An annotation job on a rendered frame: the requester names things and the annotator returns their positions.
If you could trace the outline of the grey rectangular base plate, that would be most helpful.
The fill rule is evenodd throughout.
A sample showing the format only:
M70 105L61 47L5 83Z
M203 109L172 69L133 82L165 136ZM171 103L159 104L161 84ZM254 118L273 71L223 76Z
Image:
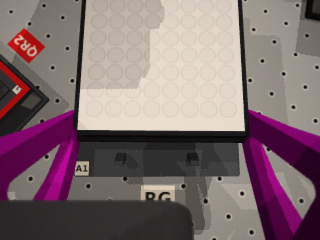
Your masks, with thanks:
M306 3L242 0L248 110L320 136L320 21L305 18ZM49 98L21 130L74 110L81 6L82 0L0 0L0 54ZM30 63L8 45L24 28L45 46ZM194 240L265 240L238 145L239 176L73 175L67 200L141 200L141 186L175 186L175 202L191 213ZM9 200L34 198L59 146L11 181ZM303 219L313 183L263 147Z

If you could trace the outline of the beige multi-well plate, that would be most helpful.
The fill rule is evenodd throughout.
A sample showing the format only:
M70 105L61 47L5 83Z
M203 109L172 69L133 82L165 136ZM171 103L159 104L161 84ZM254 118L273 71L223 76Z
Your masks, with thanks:
M82 0L80 142L243 143L242 0Z

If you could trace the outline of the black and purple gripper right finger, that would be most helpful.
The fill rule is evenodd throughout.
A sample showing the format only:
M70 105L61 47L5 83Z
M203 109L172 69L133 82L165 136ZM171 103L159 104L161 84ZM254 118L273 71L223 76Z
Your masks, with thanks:
M265 240L320 240L320 136L248 110L242 143ZM315 198L303 220L280 185L263 145L308 178Z

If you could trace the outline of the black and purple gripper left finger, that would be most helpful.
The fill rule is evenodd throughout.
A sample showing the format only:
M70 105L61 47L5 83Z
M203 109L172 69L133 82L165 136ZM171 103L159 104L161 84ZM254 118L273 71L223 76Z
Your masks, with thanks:
M9 200L12 180L57 147L50 170L33 200L67 200L80 141L74 110L30 128L0 137L0 200Z

